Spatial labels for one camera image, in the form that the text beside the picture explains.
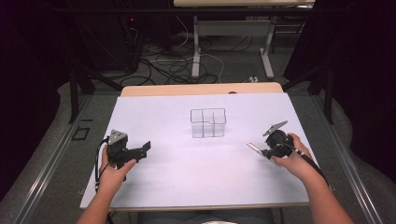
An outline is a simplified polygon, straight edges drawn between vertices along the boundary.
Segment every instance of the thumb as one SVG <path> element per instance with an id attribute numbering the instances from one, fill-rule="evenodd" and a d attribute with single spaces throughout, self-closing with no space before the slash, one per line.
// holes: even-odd
<path id="1" fill-rule="evenodd" d="M 127 163 L 124 164 L 124 166 L 122 166 L 122 168 L 120 168 L 120 171 L 126 175 L 128 174 L 128 172 L 134 167 L 134 165 L 136 164 L 136 160 L 130 160 Z"/>

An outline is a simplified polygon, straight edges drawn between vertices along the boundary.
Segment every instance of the transparent cube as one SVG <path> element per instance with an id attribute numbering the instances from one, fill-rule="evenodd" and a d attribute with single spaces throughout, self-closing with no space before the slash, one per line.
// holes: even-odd
<path id="1" fill-rule="evenodd" d="M 226 122 L 224 108 L 192 109 L 192 137 L 222 137 Z"/>

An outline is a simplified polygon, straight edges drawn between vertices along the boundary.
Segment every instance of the white paper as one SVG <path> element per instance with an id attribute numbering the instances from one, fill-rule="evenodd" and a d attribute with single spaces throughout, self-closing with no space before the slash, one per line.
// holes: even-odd
<path id="1" fill-rule="evenodd" d="M 223 137 L 192 138 L 190 112 L 203 108 L 225 108 Z M 308 203 L 299 179 L 246 145 L 269 149 L 262 134 L 284 120 L 289 122 L 280 129 L 310 148 L 286 93 L 120 97 L 106 135 L 112 129 L 127 133 L 128 148 L 151 141 L 151 149 L 127 175 L 111 208 Z M 81 208 L 94 196 L 93 182 L 94 172 Z"/>

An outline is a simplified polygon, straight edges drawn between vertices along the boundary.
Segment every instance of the dark curtain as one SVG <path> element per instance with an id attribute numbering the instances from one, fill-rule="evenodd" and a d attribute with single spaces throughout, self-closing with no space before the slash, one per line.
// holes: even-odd
<path id="1" fill-rule="evenodd" d="M 352 151 L 396 183 L 396 4 L 318 0 L 315 8 L 323 14 L 308 19 L 285 77 L 295 80 L 317 65 L 329 65 L 333 98 L 353 126 Z M 348 13 L 330 17 L 326 11 L 332 8 Z"/>
<path id="2" fill-rule="evenodd" d="M 33 1 L 1 3 L 0 27 L 1 200 L 52 123 L 68 76 Z"/>

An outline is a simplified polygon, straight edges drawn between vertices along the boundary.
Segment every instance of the white desk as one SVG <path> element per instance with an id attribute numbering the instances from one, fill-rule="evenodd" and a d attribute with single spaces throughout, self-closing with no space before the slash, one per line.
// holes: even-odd
<path id="1" fill-rule="evenodd" d="M 110 210 L 308 205 L 299 179 L 246 146 L 251 142 L 268 148 L 262 134 L 272 124 L 288 120 L 282 130 L 297 133 L 310 147 L 289 96 L 278 84 L 193 85 L 187 91 L 190 95 L 173 95 L 188 87 L 158 87 L 175 90 L 165 96 L 152 96 L 156 87 L 132 87 L 119 97 L 106 135 L 112 129 L 122 131 L 128 133 L 128 148 L 151 141 L 151 149 L 128 174 Z M 263 92 L 256 92 L 262 87 Z M 250 88 L 256 93 L 243 93 Z M 149 96 L 126 97 L 134 95 L 134 90 L 137 95 Z M 196 95 L 200 90 L 211 94 Z M 222 94 L 224 91 L 239 93 Z M 192 138 L 191 109 L 213 107 L 226 109 L 225 136 Z M 95 194 L 93 182 L 94 172 L 81 208 L 86 208 Z"/>
<path id="2" fill-rule="evenodd" d="M 306 6 L 315 0 L 175 0 L 176 7 L 265 7 L 265 6 Z M 274 78 L 268 58 L 271 41 L 276 27 L 276 17 L 270 21 L 198 21 L 194 17 L 194 59 L 192 76 L 199 76 L 201 49 L 199 35 L 256 35 L 265 36 L 264 48 L 260 49 L 262 64 L 267 78 Z"/>

